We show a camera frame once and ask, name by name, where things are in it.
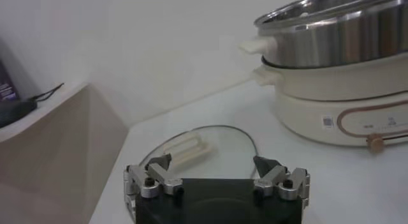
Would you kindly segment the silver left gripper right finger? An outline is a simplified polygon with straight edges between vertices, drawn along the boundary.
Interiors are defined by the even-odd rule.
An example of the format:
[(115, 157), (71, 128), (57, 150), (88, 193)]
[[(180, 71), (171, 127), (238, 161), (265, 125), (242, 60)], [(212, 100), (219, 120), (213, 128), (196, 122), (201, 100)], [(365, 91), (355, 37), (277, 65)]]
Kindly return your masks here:
[(295, 168), (292, 172), (277, 160), (253, 157), (259, 178), (254, 180), (254, 197), (263, 200), (275, 192), (283, 200), (310, 199), (310, 174), (305, 168)]

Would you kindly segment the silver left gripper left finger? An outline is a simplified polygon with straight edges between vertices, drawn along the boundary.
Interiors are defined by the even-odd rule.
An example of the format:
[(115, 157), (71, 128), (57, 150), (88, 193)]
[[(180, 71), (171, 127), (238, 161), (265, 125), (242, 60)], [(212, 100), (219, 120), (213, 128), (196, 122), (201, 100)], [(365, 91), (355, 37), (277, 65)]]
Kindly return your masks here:
[(183, 180), (168, 171), (171, 154), (151, 158), (143, 167), (128, 165), (124, 170), (124, 195), (128, 200), (139, 194), (142, 198), (156, 198), (161, 192), (173, 197), (184, 194)]

